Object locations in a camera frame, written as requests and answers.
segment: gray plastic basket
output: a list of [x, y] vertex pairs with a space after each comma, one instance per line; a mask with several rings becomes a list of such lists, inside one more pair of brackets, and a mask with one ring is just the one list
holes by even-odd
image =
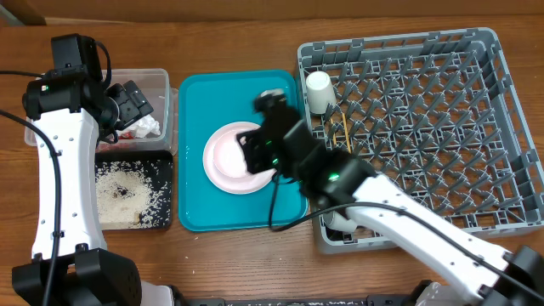
[[[480, 237], [542, 226], [542, 166], [497, 35], [487, 28], [305, 43], [300, 101], [328, 149], [349, 150], [445, 220]], [[310, 117], [305, 78], [326, 71], [337, 105]], [[324, 253], [394, 247], [369, 229], [314, 221]]]

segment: teal tray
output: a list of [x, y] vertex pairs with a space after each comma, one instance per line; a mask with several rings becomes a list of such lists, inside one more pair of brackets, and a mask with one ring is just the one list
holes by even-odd
[[[202, 153], [207, 140], [232, 122], [255, 122], [263, 118], [253, 112], [253, 100], [264, 90], [282, 88], [287, 101], [299, 107], [292, 76], [286, 71], [249, 71], [188, 77], [179, 88], [178, 215], [195, 232], [238, 230], [268, 224], [274, 185], [269, 183], [248, 195], [231, 195], [207, 178]], [[279, 188], [274, 223], [287, 224], [301, 218], [308, 201], [298, 184]]]

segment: plastic bin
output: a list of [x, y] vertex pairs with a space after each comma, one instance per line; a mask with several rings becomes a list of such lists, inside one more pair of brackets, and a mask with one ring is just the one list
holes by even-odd
[[[497, 35], [487, 28], [305, 43], [299, 99], [327, 148], [349, 150], [479, 237], [540, 228], [542, 165]], [[310, 117], [305, 77], [326, 71], [337, 105]], [[369, 229], [314, 220], [324, 253], [394, 247]]]
[[[100, 143], [97, 152], [106, 150], [168, 150], [178, 151], [178, 90], [170, 88], [168, 73], [163, 69], [117, 69], [111, 72], [111, 83], [136, 82], [153, 106], [151, 115], [160, 124], [161, 135], [150, 133], [143, 139], [120, 139], [117, 144]], [[34, 133], [25, 129], [25, 142], [36, 146]]]

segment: black cable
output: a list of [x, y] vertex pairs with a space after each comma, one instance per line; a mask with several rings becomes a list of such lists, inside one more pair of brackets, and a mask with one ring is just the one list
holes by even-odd
[[105, 45], [102, 42], [95, 41], [97, 46], [99, 46], [102, 51], [104, 51], [105, 59], [106, 59], [106, 74], [105, 74], [105, 80], [102, 82], [102, 88], [104, 90], [108, 89], [108, 87], [111, 84], [111, 61], [110, 61], [110, 54], [108, 53], [108, 50], [105, 48]]
[[39, 73], [24, 72], [24, 71], [0, 71], [0, 75], [25, 76], [25, 77], [42, 77]]
[[325, 208], [325, 209], [321, 209], [321, 210], [319, 210], [317, 212], [312, 212], [311, 214], [306, 215], [306, 216], [300, 218], [299, 220], [293, 221], [293, 222], [291, 222], [291, 223], [289, 223], [287, 225], [279, 226], [279, 227], [273, 227], [272, 226], [272, 214], [274, 212], [275, 199], [276, 199], [276, 197], [278, 195], [278, 188], [280, 186], [279, 177], [280, 177], [279, 174], [275, 174], [275, 176], [273, 177], [275, 186], [274, 186], [274, 193], [272, 194], [272, 202], [270, 203], [270, 212], [269, 212], [269, 229], [271, 231], [281, 232], [281, 231], [284, 231], [284, 230], [289, 230], [290, 228], [293, 228], [293, 227], [295, 227], [295, 226], [297, 226], [297, 225], [299, 225], [299, 224], [301, 224], [303, 222], [306, 222], [306, 221], [308, 221], [308, 220], [310, 220], [312, 218], [319, 217], [322, 214], [334, 212], [334, 211], [336, 211], [338, 209], [343, 209], [343, 208], [347, 208], [347, 207], [374, 207], [374, 208], [381, 208], [381, 209], [384, 209], [384, 210], [389, 210], [389, 211], [398, 213], [400, 216], [406, 216], [406, 217], [411, 218], [412, 220], [418, 222], [420, 225], [422, 225], [423, 227], [425, 227], [428, 230], [432, 231], [438, 237], [442, 238], [444, 241], [448, 242], [454, 248], [459, 250], [459, 252], [462, 252], [465, 256], [467, 256], [468, 258], [471, 258], [475, 263], [482, 265], [483, 267], [487, 268], [489, 271], [495, 273], [496, 275], [499, 275], [502, 279], [504, 279], [504, 280], [510, 282], [511, 284], [519, 287], [519, 289], [521, 289], [522, 291], [524, 291], [527, 294], [531, 295], [533, 298], [539, 300], [541, 303], [544, 303], [544, 297], [541, 294], [539, 294], [538, 292], [536, 292], [533, 289], [527, 287], [526, 285], [524, 285], [520, 281], [515, 280], [513, 277], [511, 277], [511, 276], [507, 275], [506, 273], [504, 273], [504, 271], [501, 271], [501, 270], [495, 268], [490, 263], [485, 262], [483, 258], [480, 258], [480, 257], [474, 255], [469, 250], [467, 250], [466, 248], [461, 246], [459, 243], [457, 243], [456, 241], [454, 241], [453, 239], [448, 237], [446, 234], [444, 234], [441, 231], [439, 231], [438, 229], [434, 228], [431, 224], [427, 223], [425, 220], [419, 218], [418, 216], [416, 216], [416, 215], [414, 215], [414, 214], [412, 214], [410, 212], [407, 212], [405, 209], [393, 207], [391, 205], [374, 203], [374, 202], [363, 202], [363, 201], [362, 202], [342, 204], [342, 205], [338, 205], [338, 206], [335, 206], [335, 207], [328, 207], [328, 208]]
[[38, 135], [49, 149], [51, 154], [51, 161], [53, 162], [53, 171], [54, 171], [54, 232], [53, 232], [53, 251], [51, 253], [51, 262], [49, 263], [49, 272], [47, 283], [45, 285], [45, 292], [43, 293], [42, 306], [48, 306], [49, 299], [51, 298], [51, 291], [53, 288], [53, 277], [54, 270], [57, 264], [57, 257], [59, 255], [59, 244], [60, 244], [60, 166], [59, 166], [59, 156], [54, 150], [53, 143], [43, 133], [39, 128], [34, 126], [34, 124], [27, 122], [17, 116], [14, 116], [8, 113], [5, 110], [0, 110], [0, 116], [5, 116], [8, 119], [11, 119], [19, 124], [24, 125], [25, 127], [32, 130], [36, 135]]

